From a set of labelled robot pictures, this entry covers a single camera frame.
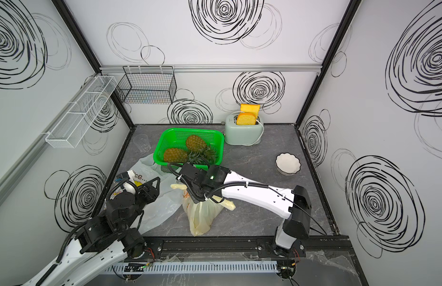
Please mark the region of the green plastic basket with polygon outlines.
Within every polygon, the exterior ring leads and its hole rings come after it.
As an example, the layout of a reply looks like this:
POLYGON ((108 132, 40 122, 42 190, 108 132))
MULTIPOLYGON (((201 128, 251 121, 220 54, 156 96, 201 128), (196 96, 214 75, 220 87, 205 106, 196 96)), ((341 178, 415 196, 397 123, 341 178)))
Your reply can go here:
POLYGON ((159 139, 153 159, 156 164, 166 166, 163 161, 164 152, 169 148, 180 148, 189 152, 186 148, 186 139, 191 135, 201 137, 212 149, 216 151, 217 160, 214 164, 193 164, 197 168, 207 170, 211 165, 220 165, 223 159, 224 135, 219 131, 189 128, 170 128, 164 131, 159 139))

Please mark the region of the mint green toaster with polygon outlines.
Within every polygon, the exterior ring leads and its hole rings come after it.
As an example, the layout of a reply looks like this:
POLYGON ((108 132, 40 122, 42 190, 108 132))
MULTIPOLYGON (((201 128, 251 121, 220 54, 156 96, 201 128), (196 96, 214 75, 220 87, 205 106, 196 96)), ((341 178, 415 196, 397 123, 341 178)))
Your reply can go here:
POLYGON ((229 145, 253 146, 261 143, 265 131, 260 117, 255 125, 238 125, 237 119, 241 112, 229 114, 224 124, 224 141, 229 145))

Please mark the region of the toast slice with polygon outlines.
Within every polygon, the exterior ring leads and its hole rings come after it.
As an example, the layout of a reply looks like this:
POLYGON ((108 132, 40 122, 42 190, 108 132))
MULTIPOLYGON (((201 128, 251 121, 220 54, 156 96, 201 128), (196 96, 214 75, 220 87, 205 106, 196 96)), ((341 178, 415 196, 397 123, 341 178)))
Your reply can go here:
POLYGON ((240 113, 237 115, 236 124, 240 126, 251 126, 257 123, 257 116, 254 113, 240 113))
POLYGON ((258 104, 241 104, 241 112, 250 113, 255 118, 258 118, 260 111, 260 105, 258 104))

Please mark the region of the green pineapple front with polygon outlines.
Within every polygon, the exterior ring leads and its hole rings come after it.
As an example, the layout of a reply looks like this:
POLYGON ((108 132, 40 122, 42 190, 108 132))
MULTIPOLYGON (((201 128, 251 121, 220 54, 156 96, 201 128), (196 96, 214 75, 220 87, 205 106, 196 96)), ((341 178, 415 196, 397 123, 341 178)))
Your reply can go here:
POLYGON ((163 161, 167 163, 186 163, 193 157, 192 152, 180 148, 169 148, 164 152, 163 161))

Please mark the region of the clear plastic cup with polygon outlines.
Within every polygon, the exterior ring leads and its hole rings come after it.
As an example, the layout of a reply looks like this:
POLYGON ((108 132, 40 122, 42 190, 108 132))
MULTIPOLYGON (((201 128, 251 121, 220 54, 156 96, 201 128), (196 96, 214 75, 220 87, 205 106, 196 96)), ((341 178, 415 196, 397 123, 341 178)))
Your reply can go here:
POLYGON ((134 145, 141 153, 147 153, 151 150, 151 143, 147 134, 138 134, 133 139, 134 145))

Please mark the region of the white scalloped plate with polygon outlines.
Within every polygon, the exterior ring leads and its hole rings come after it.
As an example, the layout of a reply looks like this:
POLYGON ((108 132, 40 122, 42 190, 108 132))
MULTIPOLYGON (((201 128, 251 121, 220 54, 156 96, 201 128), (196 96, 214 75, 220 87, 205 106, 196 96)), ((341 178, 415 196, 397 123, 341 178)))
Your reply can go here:
POLYGON ((300 160, 290 153, 281 153, 277 156, 275 164, 278 172, 286 176, 297 174, 302 167, 300 160))

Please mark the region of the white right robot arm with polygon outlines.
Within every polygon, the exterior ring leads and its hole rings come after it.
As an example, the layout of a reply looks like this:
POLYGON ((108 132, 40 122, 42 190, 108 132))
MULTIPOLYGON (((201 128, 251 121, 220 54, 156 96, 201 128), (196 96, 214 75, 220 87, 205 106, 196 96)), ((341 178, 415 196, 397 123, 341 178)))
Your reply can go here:
POLYGON ((307 189, 273 187, 248 179, 228 168, 211 165, 207 170, 190 163, 168 163, 176 179, 186 185, 194 203, 221 204, 229 199, 246 201, 280 216, 282 223, 273 245, 289 250, 297 240, 310 237, 312 204, 307 189))

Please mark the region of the front toast slice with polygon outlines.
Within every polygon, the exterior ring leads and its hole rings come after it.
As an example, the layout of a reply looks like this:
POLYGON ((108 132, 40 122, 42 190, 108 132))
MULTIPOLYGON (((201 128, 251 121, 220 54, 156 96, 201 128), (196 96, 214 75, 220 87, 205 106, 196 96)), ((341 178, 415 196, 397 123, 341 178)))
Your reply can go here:
POLYGON ((240 126, 251 126, 257 123, 257 116, 254 113, 240 113, 237 115, 236 124, 240 126))

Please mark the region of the yellowish fruit print plastic bag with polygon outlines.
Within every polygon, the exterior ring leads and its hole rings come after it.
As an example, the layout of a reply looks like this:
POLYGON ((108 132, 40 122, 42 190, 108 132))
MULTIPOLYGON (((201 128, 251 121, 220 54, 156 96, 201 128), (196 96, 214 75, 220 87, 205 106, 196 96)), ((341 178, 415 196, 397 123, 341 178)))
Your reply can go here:
POLYGON ((236 209, 234 202, 219 196, 212 196, 210 199, 195 203, 190 196, 187 186, 183 184, 171 184, 172 189, 183 190, 183 210, 189 219, 190 232, 194 237, 201 236, 209 232, 214 219, 227 209, 236 209))

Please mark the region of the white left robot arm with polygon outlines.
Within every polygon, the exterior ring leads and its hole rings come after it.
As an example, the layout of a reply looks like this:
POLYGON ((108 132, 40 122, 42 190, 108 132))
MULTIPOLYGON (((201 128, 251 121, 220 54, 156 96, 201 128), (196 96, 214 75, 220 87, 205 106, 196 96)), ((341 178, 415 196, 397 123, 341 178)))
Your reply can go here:
POLYGON ((149 254, 155 262, 157 251, 132 225, 160 195, 160 182, 156 177, 137 186, 131 179, 120 180, 114 191, 124 184, 132 190, 108 194, 105 209, 72 229, 59 254, 26 285, 84 286, 120 261, 149 254))

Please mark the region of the green pineapple middle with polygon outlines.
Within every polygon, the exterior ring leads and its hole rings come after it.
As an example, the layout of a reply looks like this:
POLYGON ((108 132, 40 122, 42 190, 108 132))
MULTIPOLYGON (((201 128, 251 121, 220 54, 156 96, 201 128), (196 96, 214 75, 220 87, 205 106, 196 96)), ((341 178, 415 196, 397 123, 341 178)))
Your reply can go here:
POLYGON ((216 151, 197 135, 186 139, 186 148, 189 151, 188 161, 192 164, 214 164, 217 160, 216 151))

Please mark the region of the back toast slice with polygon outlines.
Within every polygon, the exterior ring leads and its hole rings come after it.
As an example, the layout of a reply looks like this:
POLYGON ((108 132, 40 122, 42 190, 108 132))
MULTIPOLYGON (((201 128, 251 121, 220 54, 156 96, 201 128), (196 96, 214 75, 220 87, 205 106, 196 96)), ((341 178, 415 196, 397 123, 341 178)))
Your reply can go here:
POLYGON ((250 113, 255 118, 258 118, 260 111, 260 105, 258 104, 241 104, 241 112, 250 113))

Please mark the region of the green pineapple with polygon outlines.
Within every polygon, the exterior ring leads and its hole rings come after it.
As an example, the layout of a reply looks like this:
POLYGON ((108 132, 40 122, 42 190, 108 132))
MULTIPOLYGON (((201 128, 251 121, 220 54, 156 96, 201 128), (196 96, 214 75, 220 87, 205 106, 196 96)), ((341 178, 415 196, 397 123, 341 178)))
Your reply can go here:
POLYGON ((214 164, 217 160, 216 151, 197 135, 186 139, 186 148, 189 151, 188 161, 192 164, 214 164))
POLYGON ((180 148, 169 148, 164 152, 163 161, 167 163, 186 163, 193 157, 192 152, 180 148))

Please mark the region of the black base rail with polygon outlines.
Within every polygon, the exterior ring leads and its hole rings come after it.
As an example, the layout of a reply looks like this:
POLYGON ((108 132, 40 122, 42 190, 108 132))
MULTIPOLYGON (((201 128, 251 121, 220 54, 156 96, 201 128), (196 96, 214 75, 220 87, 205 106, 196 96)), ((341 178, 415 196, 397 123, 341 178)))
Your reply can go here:
POLYGON ((236 237, 144 237, 156 258, 171 253, 252 253, 260 258, 302 258, 309 251, 350 251, 345 235, 314 235, 297 239, 290 249, 279 247, 273 236, 236 237))

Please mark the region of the white bunny print plastic bag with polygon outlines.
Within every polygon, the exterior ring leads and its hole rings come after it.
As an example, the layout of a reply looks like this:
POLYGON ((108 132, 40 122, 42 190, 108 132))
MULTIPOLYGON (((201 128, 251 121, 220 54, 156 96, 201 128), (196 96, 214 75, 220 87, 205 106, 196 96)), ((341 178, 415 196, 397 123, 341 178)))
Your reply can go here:
POLYGON ((160 195, 156 201, 145 206, 141 223, 134 222, 132 225, 144 234, 163 224, 180 208, 183 202, 183 190, 172 188, 172 185, 177 183, 174 175, 163 172, 151 154, 139 159, 129 169, 129 174, 133 175, 133 181, 137 186, 156 177, 160 178, 160 195))

